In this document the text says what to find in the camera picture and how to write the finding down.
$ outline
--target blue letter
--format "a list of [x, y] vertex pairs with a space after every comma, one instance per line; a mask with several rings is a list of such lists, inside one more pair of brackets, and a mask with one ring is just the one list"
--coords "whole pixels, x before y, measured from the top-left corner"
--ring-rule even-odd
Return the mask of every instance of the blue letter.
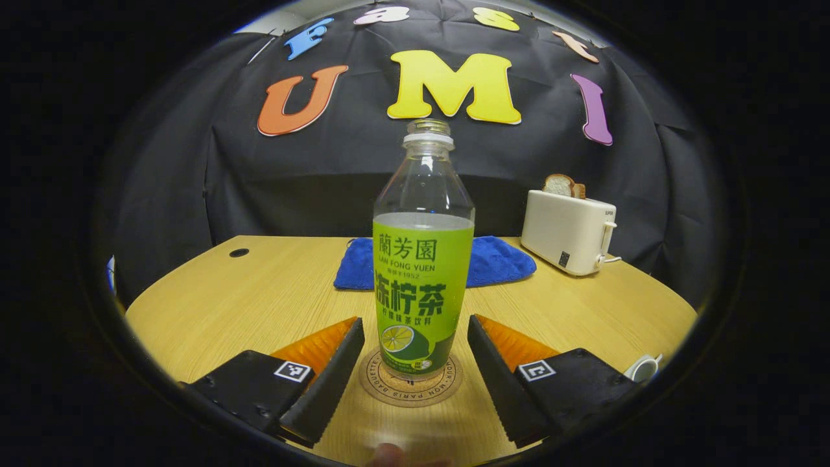
[[317, 43], [322, 40], [320, 38], [323, 36], [323, 34], [325, 34], [326, 29], [323, 25], [329, 24], [333, 21], [334, 18], [327, 17], [326, 19], [318, 21], [314, 26], [309, 27], [300, 34], [297, 34], [296, 36], [287, 40], [285, 45], [291, 47], [291, 54], [288, 56], [288, 59], [294, 60], [301, 53], [316, 46]]

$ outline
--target white toaster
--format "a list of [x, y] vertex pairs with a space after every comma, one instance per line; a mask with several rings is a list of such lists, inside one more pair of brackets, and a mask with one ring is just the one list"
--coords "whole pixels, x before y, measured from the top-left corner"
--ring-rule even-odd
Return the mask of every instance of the white toaster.
[[574, 276], [596, 273], [608, 256], [617, 207], [532, 189], [521, 244]]

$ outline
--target lemon tea bottle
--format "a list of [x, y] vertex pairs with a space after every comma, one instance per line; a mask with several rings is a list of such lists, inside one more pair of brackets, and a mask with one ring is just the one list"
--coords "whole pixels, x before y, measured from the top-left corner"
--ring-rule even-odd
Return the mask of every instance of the lemon tea bottle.
[[447, 363], [470, 267], [476, 209], [446, 122], [414, 120], [406, 158], [374, 205], [374, 292], [383, 363], [427, 379]]

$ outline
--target yellow letter m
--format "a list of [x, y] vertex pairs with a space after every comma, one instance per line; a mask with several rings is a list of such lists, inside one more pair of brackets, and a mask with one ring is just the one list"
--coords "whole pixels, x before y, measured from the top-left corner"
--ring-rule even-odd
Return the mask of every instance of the yellow letter m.
[[470, 118], [509, 125], [521, 122], [510, 98], [507, 69], [512, 64], [506, 58], [475, 53], [458, 71], [430, 51], [398, 52], [392, 60], [401, 64], [398, 101], [387, 109], [392, 118], [429, 116], [432, 106], [423, 101], [425, 86], [445, 116], [454, 116], [472, 89], [473, 101], [466, 108]]

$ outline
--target mug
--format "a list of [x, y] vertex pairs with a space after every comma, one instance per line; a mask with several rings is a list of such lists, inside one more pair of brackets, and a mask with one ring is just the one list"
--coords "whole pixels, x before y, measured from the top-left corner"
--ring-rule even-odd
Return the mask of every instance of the mug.
[[663, 354], [658, 355], [657, 358], [650, 355], [641, 356], [623, 374], [636, 383], [645, 381], [657, 373], [662, 359]]

